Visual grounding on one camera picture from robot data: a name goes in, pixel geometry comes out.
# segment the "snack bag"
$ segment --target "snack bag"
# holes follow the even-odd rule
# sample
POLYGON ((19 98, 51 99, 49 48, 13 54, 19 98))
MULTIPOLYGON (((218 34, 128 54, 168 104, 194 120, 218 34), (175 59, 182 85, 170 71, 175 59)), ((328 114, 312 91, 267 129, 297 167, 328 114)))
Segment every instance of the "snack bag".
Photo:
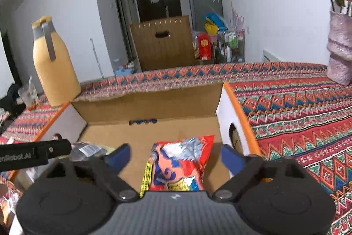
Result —
POLYGON ((145 166, 140 196, 146 190, 204 190, 203 172, 213 141, 214 135, 155 143, 145 166))

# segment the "patterned tablecloth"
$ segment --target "patterned tablecloth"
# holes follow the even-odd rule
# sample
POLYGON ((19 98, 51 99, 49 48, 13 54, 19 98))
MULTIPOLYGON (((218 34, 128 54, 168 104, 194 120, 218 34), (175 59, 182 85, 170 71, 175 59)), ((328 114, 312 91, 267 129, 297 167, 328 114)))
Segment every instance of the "patterned tablecloth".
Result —
MULTIPOLYGON (((75 100, 134 91, 230 82, 266 159, 294 156, 335 200, 331 235, 352 232, 352 86, 325 76, 326 66, 306 63, 215 64, 112 77, 82 86, 75 100)), ((0 137, 32 141, 58 113, 42 99, 0 137)))

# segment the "metal bolt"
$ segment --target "metal bolt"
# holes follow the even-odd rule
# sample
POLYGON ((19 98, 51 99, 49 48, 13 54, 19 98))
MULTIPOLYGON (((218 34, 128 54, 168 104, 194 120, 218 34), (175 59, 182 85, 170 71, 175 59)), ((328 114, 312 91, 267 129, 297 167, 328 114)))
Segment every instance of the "metal bolt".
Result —
POLYGON ((227 189, 218 190, 215 196, 219 199, 229 199, 232 197, 232 192, 227 189))
POLYGON ((122 190, 119 193, 119 197, 125 200, 130 200, 136 197, 136 192, 131 189, 122 190))

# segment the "wall vent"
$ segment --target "wall vent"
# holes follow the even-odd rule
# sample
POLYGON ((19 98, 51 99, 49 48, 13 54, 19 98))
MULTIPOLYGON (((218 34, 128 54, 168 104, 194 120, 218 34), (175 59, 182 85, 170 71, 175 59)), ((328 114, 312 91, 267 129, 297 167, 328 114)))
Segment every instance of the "wall vent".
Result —
POLYGON ((278 59, 274 55, 272 55, 267 50, 263 50, 263 62, 282 62, 282 60, 278 59))

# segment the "yellow kettle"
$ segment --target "yellow kettle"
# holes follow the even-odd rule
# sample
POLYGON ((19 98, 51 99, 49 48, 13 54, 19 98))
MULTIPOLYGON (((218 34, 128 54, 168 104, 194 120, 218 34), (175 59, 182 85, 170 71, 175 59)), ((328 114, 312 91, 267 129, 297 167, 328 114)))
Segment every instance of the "yellow kettle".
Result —
POLYGON ((52 107, 60 106, 81 93, 70 55, 55 31, 50 16, 32 24, 33 60, 40 83, 52 107))

